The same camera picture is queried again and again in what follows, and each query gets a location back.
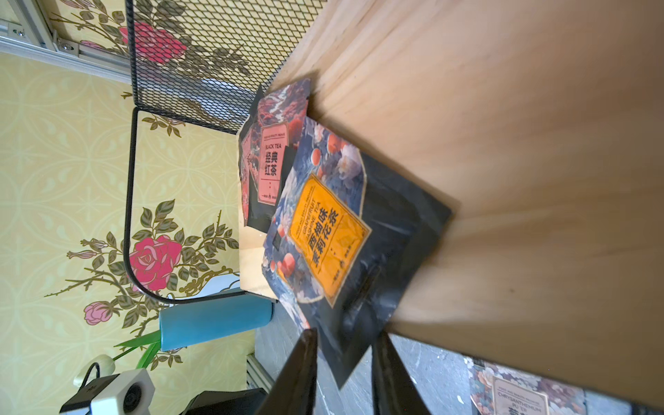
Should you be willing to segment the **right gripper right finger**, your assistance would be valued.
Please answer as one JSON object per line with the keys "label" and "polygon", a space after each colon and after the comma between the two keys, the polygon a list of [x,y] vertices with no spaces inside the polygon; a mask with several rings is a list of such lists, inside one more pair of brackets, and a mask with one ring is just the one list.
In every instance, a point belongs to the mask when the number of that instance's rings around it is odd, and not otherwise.
{"label": "right gripper right finger", "polygon": [[385,331],[372,346],[371,377],[374,414],[431,414]]}

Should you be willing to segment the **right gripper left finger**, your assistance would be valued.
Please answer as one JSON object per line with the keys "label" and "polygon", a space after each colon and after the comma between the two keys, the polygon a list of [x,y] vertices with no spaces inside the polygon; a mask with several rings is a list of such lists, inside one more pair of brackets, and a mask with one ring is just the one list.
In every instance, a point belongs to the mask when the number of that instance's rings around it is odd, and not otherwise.
{"label": "right gripper left finger", "polygon": [[310,415],[314,413],[317,340],[316,329],[302,332],[273,388],[255,413],[256,415]]}

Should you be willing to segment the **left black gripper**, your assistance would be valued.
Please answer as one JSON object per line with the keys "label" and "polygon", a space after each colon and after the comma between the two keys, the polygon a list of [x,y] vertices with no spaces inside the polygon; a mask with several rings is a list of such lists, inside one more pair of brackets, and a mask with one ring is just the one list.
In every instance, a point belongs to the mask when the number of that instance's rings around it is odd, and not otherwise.
{"label": "left black gripper", "polygon": [[193,398],[183,415],[254,414],[267,397],[262,388],[237,392],[205,391]]}

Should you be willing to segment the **beige floral tea bag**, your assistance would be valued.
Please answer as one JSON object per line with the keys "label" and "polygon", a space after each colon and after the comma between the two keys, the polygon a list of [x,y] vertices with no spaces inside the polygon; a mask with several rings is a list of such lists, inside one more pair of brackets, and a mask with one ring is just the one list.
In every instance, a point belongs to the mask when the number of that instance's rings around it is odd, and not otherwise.
{"label": "beige floral tea bag", "polygon": [[465,357],[472,413],[567,415],[588,413],[583,389],[538,375]]}

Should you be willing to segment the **orange label tea bag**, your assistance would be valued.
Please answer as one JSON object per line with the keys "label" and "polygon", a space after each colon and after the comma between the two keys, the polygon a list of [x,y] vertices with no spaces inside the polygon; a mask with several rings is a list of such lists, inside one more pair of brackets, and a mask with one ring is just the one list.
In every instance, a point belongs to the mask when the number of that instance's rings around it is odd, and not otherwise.
{"label": "orange label tea bag", "polygon": [[262,271],[345,385],[433,253],[451,209],[313,119],[264,243]]}

